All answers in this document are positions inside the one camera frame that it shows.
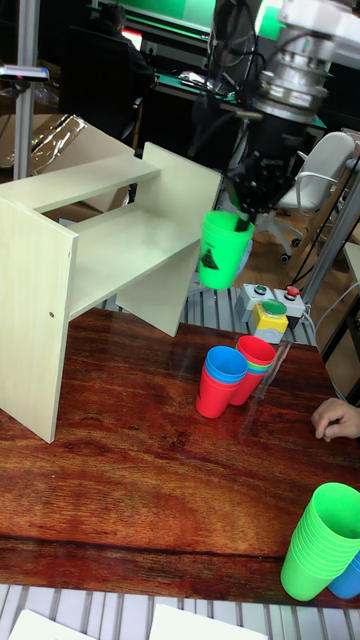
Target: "stacked cups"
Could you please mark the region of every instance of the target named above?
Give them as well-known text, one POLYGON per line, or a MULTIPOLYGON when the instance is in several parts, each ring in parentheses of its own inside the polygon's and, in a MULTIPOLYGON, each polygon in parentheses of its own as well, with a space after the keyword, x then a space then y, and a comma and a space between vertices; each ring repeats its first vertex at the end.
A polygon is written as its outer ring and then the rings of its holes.
POLYGON ((360 550, 360 493, 345 484, 316 489, 293 535, 281 582, 297 600, 311 600, 343 573, 360 550))
POLYGON ((329 584, 330 591, 345 600, 360 593, 360 553, 352 559, 344 573, 329 584))
POLYGON ((255 336, 239 338, 236 350, 244 356, 248 363, 246 376, 230 400, 230 404, 238 406, 244 404, 260 384, 274 362, 276 353, 268 342, 261 338, 255 338, 255 336))
POLYGON ((205 418, 218 418, 247 372, 244 356, 231 347, 213 347, 201 372, 196 409, 205 418))

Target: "human hand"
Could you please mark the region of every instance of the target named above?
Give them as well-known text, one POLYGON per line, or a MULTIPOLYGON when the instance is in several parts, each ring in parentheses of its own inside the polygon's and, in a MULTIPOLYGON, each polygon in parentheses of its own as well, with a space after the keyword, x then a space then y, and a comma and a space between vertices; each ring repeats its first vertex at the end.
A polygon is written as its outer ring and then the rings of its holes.
POLYGON ((311 422, 315 427, 315 436, 323 438, 325 442, 331 442, 333 438, 360 436, 360 409, 344 400, 326 400, 313 413, 311 422))

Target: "white paper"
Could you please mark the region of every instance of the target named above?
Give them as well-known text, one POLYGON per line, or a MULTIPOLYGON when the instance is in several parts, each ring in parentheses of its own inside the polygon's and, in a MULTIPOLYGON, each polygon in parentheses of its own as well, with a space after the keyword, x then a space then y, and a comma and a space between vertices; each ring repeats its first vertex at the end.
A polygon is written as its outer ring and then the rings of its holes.
POLYGON ((268 637, 243 627, 158 604, 149 640, 268 640, 268 637))
POLYGON ((93 640, 79 631, 48 620, 25 609, 18 617, 9 640, 93 640))

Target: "floor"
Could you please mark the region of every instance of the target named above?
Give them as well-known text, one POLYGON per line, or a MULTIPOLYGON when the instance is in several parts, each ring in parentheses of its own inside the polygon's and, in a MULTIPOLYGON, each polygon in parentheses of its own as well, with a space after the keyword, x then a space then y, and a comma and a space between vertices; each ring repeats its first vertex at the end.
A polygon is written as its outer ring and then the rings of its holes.
MULTIPOLYGON (((300 230, 305 229, 307 220, 303 216, 293 213, 290 218, 286 216, 283 219, 300 230)), ((285 264, 280 261, 282 253, 282 246, 273 236, 265 233, 255 236, 253 250, 248 263, 235 284, 241 287, 243 283, 259 283, 272 289, 285 288, 290 284, 295 273, 291 260, 285 264)), ((309 266, 315 259, 316 253, 314 252, 314 257, 312 262, 309 262, 309 266)), ((298 284, 299 288, 303 283, 304 281, 301 281, 298 284)), ((348 268, 346 260, 343 258, 333 265, 315 298, 311 309, 311 317, 315 324, 323 313, 346 291, 348 286, 348 268)), ((320 350, 326 344, 355 295, 355 290, 350 292, 320 325, 317 332, 317 344, 320 350)), ((348 333, 329 359, 327 370, 333 383, 345 395, 360 377, 360 363, 348 333)))

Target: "green button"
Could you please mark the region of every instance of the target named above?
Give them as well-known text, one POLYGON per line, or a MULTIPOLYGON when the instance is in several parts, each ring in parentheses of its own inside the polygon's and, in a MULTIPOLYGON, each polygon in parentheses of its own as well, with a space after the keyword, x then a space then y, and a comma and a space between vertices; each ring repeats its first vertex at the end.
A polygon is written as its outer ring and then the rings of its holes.
POLYGON ((287 307, 278 300, 264 300, 262 305, 265 311, 273 316, 281 316, 287 312, 287 307))

